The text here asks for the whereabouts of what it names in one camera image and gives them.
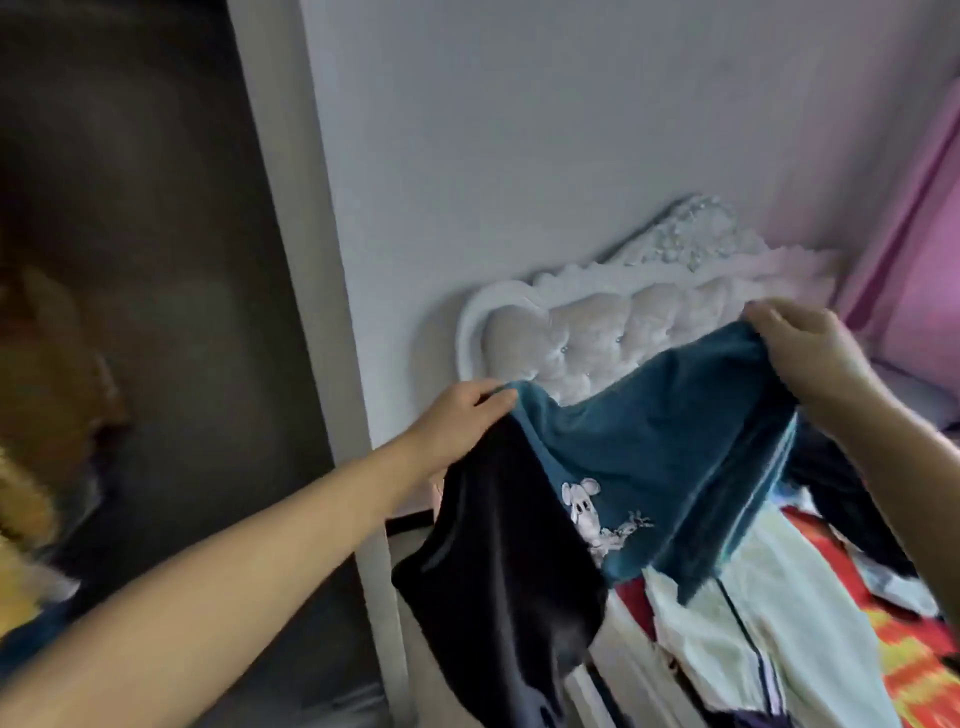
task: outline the white headboard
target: white headboard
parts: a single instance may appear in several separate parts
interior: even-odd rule
[[[606,263],[477,291],[457,327],[458,376],[533,379],[572,404],[735,320],[749,300],[826,304],[838,264],[834,252],[771,250],[715,198],[690,198]]]

